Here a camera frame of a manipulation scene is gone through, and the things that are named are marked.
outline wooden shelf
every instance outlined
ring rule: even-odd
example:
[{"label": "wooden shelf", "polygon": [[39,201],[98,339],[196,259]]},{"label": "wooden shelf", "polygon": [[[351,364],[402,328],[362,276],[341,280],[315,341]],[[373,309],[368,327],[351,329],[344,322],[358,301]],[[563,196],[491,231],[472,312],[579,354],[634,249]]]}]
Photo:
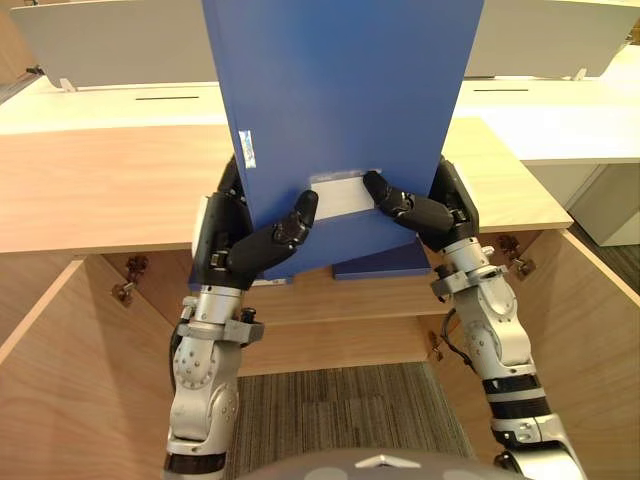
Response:
[{"label": "wooden shelf", "polygon": [[444,315],[431,293],[435,274],[336,281],[329,268],[296,275],[291,285],[251,289],[244,304],[267,326],[385,317]]}]

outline cabinet door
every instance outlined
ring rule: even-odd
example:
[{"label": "cabinet door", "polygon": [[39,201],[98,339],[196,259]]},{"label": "cabinet door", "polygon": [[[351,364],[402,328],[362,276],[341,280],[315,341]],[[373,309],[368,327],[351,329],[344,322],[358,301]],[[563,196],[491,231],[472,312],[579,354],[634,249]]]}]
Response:
[{"label": "cabinet door", "polygon": [[[567,231],[542,233],[524,256],[536,270],[509,283],[552,409],[590,480],[638,478],[640,298]],[[439,378],[477,455],[491,461],[500,447],[480,383],[444,353],[433,362]]]},{"label": "cabinet door", "polygon": [[100,256],[74,260],[0,347],[0,478],[159,478],[171,325]]}]

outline wooden desk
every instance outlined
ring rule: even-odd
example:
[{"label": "wooden desk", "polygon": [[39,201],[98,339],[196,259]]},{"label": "wooden desk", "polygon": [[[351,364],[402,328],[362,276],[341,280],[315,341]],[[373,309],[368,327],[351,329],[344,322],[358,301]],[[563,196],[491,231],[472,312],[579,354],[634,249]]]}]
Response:
[{"label": "wooden desk", "polygon": [[[232,146],[226,125],[181,125],[0,135],[0,151],[0,252],[104,253],[188,248]],[[443,152],[481,231],[571,224],[481,120],[455,119]]]}]

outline door hinge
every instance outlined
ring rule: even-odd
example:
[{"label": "door hinge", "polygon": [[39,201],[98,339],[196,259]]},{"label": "door hinge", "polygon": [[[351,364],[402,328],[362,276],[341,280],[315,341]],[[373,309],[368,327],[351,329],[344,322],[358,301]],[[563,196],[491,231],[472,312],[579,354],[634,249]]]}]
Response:
[{"label": "door hinge", "polygon": [[522,258],[520,242],[513,235],[500,235],[498,244],[504,256],[511,262],[508,267],[516,267],[516,275],[520,280],[523,280],[536,269],[536,264],[533,260]]},{"label": "door hinge", "polygon": [[117,283],[111,289],[111,295],[118,299],[125,307],[131,305],[133,296],[131,293],[138,285],[140,277],[144,275],[147,266],[149,265],[149,259],[144,255],[136,255],[135,257],[129,257],[127,260],[127,281],[124,283]]}]

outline white desk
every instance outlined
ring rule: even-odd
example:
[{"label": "white desk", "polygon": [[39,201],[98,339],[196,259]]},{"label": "white desk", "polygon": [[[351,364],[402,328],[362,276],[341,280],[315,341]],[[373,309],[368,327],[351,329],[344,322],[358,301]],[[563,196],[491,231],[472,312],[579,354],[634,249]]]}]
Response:
[{"label": "white desk", "polygon": [[[465,81],[454,117],[480,117],[569,209],[603,165],[640,163],[640,47],[623,49],[600,78]],[[69,93],[42,78],[0,106],[0,135],[225,124],[217,83]]]}]

